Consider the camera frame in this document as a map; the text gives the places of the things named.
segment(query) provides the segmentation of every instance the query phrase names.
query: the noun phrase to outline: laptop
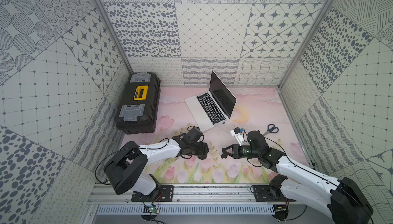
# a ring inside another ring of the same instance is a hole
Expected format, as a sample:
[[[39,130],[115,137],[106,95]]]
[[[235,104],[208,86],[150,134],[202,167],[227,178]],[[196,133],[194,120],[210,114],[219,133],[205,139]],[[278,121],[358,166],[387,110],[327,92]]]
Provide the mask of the laptop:
[[[212,71],[209,91],[184,101],[198,123],[199,129],[204,132],[231,118],[236,98]]]

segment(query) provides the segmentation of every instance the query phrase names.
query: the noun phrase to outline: blue scissors handle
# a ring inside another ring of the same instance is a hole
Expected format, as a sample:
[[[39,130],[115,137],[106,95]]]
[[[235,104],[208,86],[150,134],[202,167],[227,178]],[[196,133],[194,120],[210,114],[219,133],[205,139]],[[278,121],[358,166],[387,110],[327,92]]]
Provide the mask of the blue scissors handle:
[[[276,127],[274,124],[269,124],[268,131],[269,133],[278,133],[278,127]]]

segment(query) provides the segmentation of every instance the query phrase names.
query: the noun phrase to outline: gray latch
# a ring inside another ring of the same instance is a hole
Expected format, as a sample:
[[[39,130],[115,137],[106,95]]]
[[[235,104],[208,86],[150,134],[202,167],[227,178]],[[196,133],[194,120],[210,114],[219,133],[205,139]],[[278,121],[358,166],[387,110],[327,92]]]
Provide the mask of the gray latch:
[[[141,83],[141,82],[149,82],[151,74],[147,72],[139,72],[137,74],[133,74],[131,77],[131,83]]]
[[[136,121],[137,116],[143,115],[145,104],[123,105],[119,117],[123,117],[125,122]]]

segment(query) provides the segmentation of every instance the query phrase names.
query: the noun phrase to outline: scissors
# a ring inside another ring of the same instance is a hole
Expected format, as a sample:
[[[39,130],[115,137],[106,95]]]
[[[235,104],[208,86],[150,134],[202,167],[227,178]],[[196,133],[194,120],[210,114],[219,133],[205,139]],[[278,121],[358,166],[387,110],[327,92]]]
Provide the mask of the scissors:
[[[263,134],[263,136],[267,135],[268,133],[278,133],[278,127],[276,127],[274,124],[269,124],[268,130]]]

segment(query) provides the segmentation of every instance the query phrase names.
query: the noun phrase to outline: black toolbox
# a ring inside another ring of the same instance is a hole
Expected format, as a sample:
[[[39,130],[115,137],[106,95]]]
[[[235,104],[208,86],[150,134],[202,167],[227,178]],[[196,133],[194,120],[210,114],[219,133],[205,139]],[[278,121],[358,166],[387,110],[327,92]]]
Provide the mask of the black toolbox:
[[[116,127],[126,134],[154,133],[160,99],[160,79],[150,72],[128,78],[117,106]]]

